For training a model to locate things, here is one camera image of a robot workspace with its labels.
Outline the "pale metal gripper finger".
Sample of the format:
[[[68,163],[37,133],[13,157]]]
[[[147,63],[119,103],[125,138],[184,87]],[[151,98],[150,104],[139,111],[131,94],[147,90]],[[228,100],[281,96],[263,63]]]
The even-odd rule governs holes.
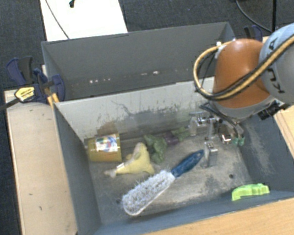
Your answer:
[[[200,166],[202,168],[208,168],[209,167],[209,154],[208,154],[208,149],[204,148],[203,149],[203,156],[200,162]]]
[[[217,162],[217,155],[218,155],[218,149],[215,147],[215,145],[212,142],[206,142],[206,148],[208,151],[208,164],[209,166],[213,166]]]

